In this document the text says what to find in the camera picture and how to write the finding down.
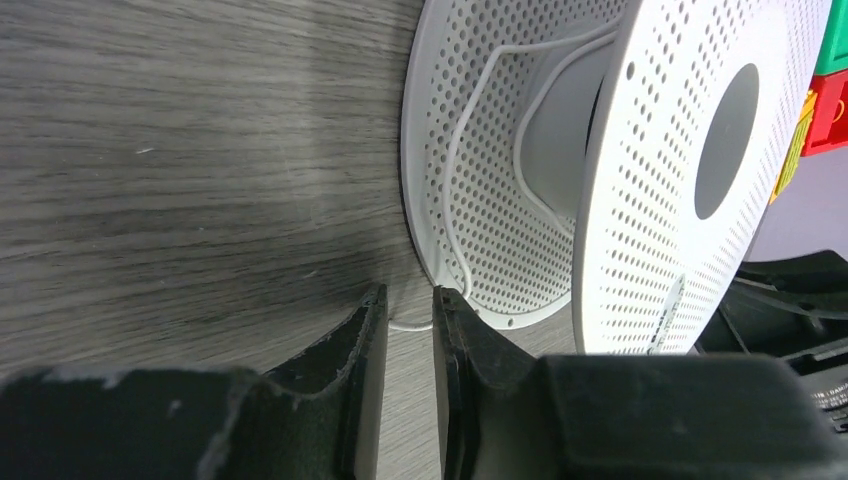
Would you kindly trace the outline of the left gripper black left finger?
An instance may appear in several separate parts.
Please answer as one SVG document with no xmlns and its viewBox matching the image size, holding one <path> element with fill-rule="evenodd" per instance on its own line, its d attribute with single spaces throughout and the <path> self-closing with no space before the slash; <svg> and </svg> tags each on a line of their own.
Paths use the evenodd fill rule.
<svg viewBox="0 0 848 480">
<path fill-rule="evenodd" d="M 1 385 L 5 479 L 372 479 L 388 292 L 271 370 L 54 365 Z"/>
</svg>

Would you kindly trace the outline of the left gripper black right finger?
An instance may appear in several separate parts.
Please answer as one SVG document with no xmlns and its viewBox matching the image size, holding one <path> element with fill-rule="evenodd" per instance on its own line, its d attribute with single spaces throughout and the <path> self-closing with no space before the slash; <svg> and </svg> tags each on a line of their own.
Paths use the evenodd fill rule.
<svg viewBox="0 0 848 480">
<path fill-rule="evenodd" d="M 535 357 L 456 290 L 432 304 L 446 479 L 843 479 L 847 445 L 783 362 Z"/>
</svg>

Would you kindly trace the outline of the clear plastic cable spool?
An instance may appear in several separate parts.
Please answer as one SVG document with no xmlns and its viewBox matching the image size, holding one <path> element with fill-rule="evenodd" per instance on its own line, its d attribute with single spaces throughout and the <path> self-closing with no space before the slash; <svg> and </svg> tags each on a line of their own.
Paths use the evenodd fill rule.
<svg viewBox="0 0 848 480">
<path fill-rule="evenodd" d="M 429 280 L 490 327 L 685 354 L 755 237 L 832 1 L 428 1 L 400 171 Z"/>
</svg>

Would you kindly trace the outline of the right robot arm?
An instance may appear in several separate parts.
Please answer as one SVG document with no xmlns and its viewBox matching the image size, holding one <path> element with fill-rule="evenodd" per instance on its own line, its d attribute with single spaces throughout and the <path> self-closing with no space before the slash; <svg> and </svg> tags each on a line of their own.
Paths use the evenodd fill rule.
<svg viewBox="0 0 848 480">
<path fill-rule="evenodd" d="M 847 261 L 838 253 L 742 263 L 695 349 L 786 362 L 847 437 Z"/>
</svg>

